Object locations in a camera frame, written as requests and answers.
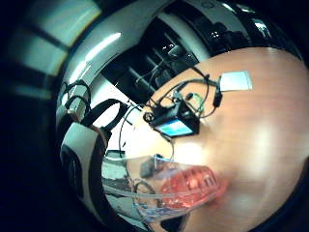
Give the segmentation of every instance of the transparent plastic container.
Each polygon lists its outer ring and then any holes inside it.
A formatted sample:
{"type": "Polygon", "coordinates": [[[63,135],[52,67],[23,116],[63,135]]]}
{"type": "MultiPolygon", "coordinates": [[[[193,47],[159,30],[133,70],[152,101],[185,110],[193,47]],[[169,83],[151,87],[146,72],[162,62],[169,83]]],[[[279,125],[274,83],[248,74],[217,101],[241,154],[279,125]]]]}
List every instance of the transparent plastic container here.
{"type": "Polygon", "coordinates": [[[212,201],[220,188],[207,166],[178,163],[160,156],[105,157],[102,183],[116,213],[144,222],[185,215],[212,201]]]}

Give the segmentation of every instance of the table surface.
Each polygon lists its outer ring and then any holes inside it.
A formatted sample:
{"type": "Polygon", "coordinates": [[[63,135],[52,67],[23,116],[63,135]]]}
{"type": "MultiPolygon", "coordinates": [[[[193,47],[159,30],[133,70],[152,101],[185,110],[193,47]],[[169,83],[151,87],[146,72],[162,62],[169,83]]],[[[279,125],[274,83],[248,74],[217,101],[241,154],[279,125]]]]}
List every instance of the table surface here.
{"type": "MultiPolygon", "coordinates": [[[[221,106],[201,120],[198,135],[175,139],[175,161],[207,165],[229,183],[225,194],[190,214],[184,231],[248,231],[284,204],[309,155],[309,72],[290,53],[265,47],[223,53],[197,67],[214,80],[248,71],[253,89],[223,92],[221,106]]],[[[180,73],[153,99],[195,77],[193,70],[180,73]]],[[[182,93],[204,96],[205,89],[192,83],[182,93]]],[[[213,88],[206,111],[212,99],[213,88]]],[[[143,120],[135,126],[126,138],[128,157],[171,156],[171,145],[143,120]]]]}

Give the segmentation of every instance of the orange object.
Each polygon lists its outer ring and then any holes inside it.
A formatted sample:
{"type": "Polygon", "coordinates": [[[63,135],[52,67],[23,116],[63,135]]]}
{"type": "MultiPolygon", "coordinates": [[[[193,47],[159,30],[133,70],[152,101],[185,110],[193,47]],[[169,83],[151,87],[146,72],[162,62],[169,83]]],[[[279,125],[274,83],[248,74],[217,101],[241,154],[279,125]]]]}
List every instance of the orange object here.
{"type": "Polygon", "coordinates": [[[193,166],[169,178],[161,187],[161,193],[179,196],[163,198],[163,204],[173,209],[189,208],[206,203],[216,196],[219,183],[206,166],[193,166]]]}

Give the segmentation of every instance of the small screen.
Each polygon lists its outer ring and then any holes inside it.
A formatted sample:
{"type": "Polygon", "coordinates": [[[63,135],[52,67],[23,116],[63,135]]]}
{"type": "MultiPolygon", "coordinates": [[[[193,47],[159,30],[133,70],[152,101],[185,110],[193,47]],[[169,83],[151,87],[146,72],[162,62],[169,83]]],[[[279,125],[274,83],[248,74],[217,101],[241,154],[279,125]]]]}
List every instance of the small screen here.
{"type": "Polygon", "coordinates": [[[175,119],[155,127],[158,131],[168,136],[178,136],[193,133],[193,130],[187,127],[182,121],[175,119]]]}

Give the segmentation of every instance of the white paper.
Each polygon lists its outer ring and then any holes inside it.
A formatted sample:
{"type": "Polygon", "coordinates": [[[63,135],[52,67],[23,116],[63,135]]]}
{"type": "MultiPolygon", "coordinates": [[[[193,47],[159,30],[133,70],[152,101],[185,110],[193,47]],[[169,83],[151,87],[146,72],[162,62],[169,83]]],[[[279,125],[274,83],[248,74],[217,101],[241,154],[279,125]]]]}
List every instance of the white paper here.
{"type": "Polygon", "coordinates": [[[221,91],[249,89],[252,89],[252,82],[248,71],[225,72],[221,75],[221,91]]]}

